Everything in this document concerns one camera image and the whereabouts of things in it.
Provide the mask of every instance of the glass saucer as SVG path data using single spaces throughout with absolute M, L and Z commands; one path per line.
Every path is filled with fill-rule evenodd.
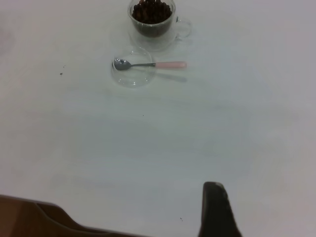
M 139 87 L 150 83 L 155 74 L 155 67 L 132 67 L 126 71 L 119 71 L 114 66 L 115 59 L 124 59 L 131 64 L 154 63 L 149 52 L 140 47 L 127 47 L 116 54 L 112 60 L 112 75 L 114 80 L 126 87 Z

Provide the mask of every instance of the metal spoon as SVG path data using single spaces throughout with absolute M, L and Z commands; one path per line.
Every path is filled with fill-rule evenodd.
M 186 68 L 186 62 L 163 62 L 163 63 L 142 63 L 142 64 L 130 64 L 130 62 L 124 59 L 115 59 L 114 67 L 119 70 L 128 70 L 131 67 L 156 67 L 156 68 Z

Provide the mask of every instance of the coffee beans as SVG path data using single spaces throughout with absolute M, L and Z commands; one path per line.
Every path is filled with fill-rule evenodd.
M 158 24 L 167 20 L 171 14 L 170 6 L 161 0 L 140 0 L 134 6 L 132 16 L 144 24 Z

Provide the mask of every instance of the glass cup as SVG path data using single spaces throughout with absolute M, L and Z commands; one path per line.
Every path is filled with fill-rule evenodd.
M 190 35 L 192 24 L 188 19 L 181 19 L 176 15 L 176 5 L 174 0 L 162 0 L 170 6 L 171 16 L 158 24 L 144 24 L 137 21 L 133 16 L 134 6 L 139 4 L 139 0 L 132 0 L 128 6 L 128 16 L 130 17 L 135 32 L 129 29 L 129 34 L 139 47 L 144 47 L 149 51 L 159 51 L 167 47 L 176 38 L 183 39 Z

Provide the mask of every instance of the white table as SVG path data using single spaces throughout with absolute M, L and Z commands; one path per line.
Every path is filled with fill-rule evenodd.
M 192 237 L 219 181 L 245 237 L 314 237 L 315 1 L 177 0 L 192 35 L 154 56 L 189 68 L 138 89 L 109 66 L 128 3 L 0 2 L 0 194 Z

